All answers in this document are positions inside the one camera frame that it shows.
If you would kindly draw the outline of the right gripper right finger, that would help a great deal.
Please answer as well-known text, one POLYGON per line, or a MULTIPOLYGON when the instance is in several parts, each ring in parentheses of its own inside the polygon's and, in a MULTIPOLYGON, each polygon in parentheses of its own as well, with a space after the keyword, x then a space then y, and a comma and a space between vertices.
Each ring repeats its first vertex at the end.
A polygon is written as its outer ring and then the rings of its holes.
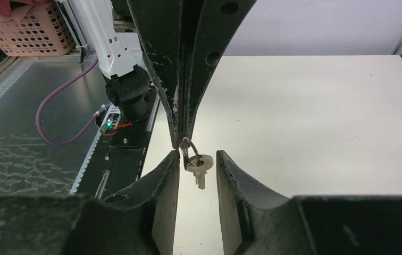
POLYGON ((216 153, 225 254, 402 254, 402 195, 275 192, 216 153))

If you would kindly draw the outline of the silver keys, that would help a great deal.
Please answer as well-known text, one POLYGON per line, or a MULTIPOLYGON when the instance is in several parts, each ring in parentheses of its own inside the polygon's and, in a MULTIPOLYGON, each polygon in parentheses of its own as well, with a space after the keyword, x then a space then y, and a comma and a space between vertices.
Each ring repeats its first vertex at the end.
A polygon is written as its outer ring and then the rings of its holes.
POLYGON ((187 137, 182 139, 180 148, 185 170, 193 174, 195 177, 195 183, 199 189, 205 189, 205 175, 214 165, 213 157, 200 154, 194 143, 187 137))

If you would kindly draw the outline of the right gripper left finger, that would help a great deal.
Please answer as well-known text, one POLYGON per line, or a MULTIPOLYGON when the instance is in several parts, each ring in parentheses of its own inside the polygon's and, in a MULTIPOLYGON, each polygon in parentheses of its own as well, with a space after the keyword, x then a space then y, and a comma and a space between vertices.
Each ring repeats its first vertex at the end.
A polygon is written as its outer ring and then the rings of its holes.
POLYGON ((180 154, 98 200, 0 195, 0 254, 172 254, 180 154))

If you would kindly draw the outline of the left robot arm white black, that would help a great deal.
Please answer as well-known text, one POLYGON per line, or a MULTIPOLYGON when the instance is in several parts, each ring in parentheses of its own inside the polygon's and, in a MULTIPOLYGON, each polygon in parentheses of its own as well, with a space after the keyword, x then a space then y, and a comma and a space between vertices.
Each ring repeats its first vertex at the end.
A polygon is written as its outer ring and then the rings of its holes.
POLYGON ((124 117, 144 114, 152 83, 173 148, 191 139, 217 65, 254 1, 79 1, 110 101, 124 117))

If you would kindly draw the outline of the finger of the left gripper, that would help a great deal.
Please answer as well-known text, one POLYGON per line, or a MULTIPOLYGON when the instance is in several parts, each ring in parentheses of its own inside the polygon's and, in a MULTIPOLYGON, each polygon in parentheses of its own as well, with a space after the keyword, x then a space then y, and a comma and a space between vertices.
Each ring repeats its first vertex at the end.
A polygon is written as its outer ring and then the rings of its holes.
POLYGON ((127 1, 143 50, 143 61, 157 88, 172 147, 180 147, 180 32, 182 1, 127 1))
POLYGON ((183 136, 191 138, 198 108, 232 37, 255 1, 202 1, 189 41, 183 86, 183 136))

